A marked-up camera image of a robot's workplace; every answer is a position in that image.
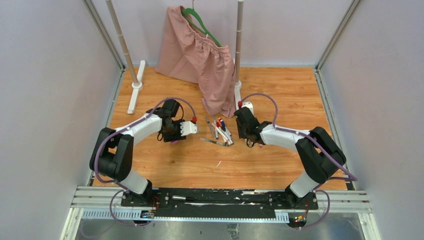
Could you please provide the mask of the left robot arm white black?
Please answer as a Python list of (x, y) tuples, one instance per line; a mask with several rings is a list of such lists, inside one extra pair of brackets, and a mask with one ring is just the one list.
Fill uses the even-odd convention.
[(121, 129), (105, 127), (98, 135), (89, 168), (112, 179), (120, 187), (134, 195), (140, 206), (153, 201), (152, 182), (133, 169), (134, 147), (144, 138), (156, 133), (157, 140), (175, 142), (186, 139), (181, 133), (183, 118), (175, 120), (182, 109), (175, 99), (167, 99), (161, 107), (150, 109), (146, 114)]

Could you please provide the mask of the white marker red cap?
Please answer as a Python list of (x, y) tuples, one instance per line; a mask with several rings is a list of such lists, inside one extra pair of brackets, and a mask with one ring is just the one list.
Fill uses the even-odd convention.
[(234, 144), (234, 142), (233, 142), (233, 140), (232, 140), (232, 138), (231, 138), (230, 134), (227, 132), (227, 129), (226, 129), (226, 127), (224, 126), (224, 124), (223, 124), (223, 122), (222, 122), (221, 120), (222, 120), (222, 119), (221, 119), (221, 118), (219, 118), (219, 119), (218, 119), (218, 121), (217, 121), (217, 123), (219, 124), (219, 127), (220, 127), (220, 129), (222, 130), (222, 132), (224, 133), (224, 135), (227, 137), (227, 139), (228, 139), (228, 144), (229, 144), (229, 145), (233, 145), (233, 144)]

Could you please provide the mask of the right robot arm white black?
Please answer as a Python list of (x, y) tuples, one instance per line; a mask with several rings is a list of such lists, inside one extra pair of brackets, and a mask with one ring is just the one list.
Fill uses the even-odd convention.
[(286, 204), (298, 209), (306, 201), (306, 195), (326, 183), (346, 163), (343, 151), (322, 127), (312, 130), (296, 130), (259, 122), (248, 107), (235, 111), (239, 135), (248, 147), (254, 144), (273, 145), (298, 153), (304, 171), (290, 183), (285, 191)]

